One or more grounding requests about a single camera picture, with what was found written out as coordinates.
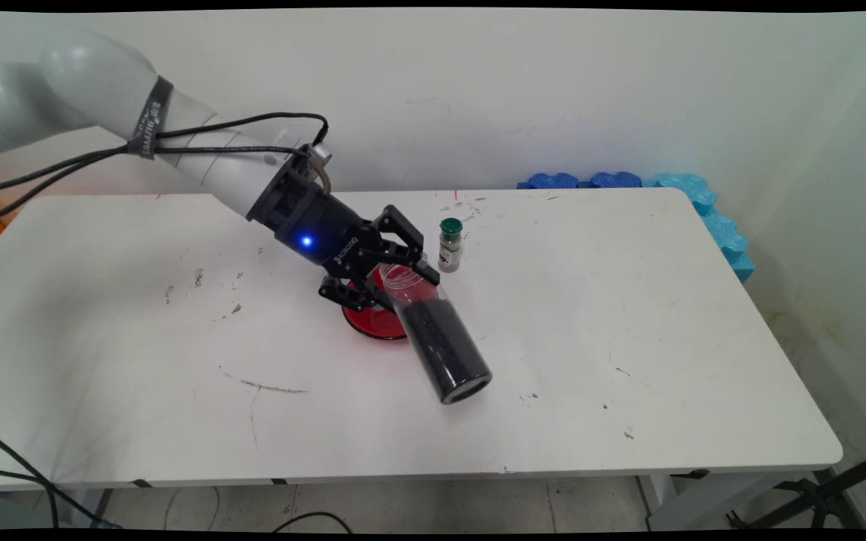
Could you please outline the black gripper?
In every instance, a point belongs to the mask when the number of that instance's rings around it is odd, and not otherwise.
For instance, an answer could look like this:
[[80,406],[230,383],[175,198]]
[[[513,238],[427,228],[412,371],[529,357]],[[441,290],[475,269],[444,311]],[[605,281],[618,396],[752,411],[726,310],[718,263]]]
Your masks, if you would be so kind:
[[422,233],[391,204],[371,222],[333,195],[285,196],[276,205],[276,240],[326,269],[320,297],[357,313],[395,311],[374,273],[378,263],[408,267],[440,285],[440,274],[423,259]]

